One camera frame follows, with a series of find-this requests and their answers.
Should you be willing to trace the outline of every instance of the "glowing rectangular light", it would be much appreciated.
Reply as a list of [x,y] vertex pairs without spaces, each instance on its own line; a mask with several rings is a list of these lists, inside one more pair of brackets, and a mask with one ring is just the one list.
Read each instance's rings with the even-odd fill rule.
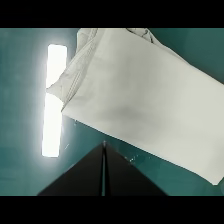
[[[61,45],[48,46],[46,88],[55,83],[66,67],[67,47]],[[55,96],[46,93],[44,108],[44,126],[42,155],[58,157],[61,137],[63,103]]]

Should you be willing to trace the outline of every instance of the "white cloth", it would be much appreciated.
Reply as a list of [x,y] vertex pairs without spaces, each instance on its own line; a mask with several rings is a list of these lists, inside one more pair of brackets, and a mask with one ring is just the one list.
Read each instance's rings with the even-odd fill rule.
[[224,86],[150,31],[143,38],[129,29],[144,28],[92,28],[48,92],[64,102],[63,114],[218,184]]

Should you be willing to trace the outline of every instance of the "teal surface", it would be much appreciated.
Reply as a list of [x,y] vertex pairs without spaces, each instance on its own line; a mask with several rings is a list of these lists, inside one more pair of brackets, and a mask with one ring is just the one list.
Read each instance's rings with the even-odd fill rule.
[[[63,117],[60,156],[41,155],[47,46],[76,48],[77,28],[0,29],[0,195],[36,195],[103,140],[169,195],[223,195],[181,167]],[[224,29],[152,28],[185,60],[224,82]]]

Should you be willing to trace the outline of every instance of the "white fabric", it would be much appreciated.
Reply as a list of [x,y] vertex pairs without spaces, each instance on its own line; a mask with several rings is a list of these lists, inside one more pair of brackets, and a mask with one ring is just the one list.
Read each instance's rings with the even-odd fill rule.
[[65,102],[63,114],[218,184],[223,85],[151,33],[128,29],[95,30],[79,51],[85,60],[78,53],[49,92]]

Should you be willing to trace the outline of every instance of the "white light strip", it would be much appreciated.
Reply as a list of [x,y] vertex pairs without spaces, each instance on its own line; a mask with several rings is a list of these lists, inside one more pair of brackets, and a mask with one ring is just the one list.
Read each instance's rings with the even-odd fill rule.
[[[67,47],[61,45],[48,46],[46,88],[55,83],[66,67]],[[42,155],[58,157],[61,137],[63,103],[57,97],[46,93],[44,108],[44,126]]]

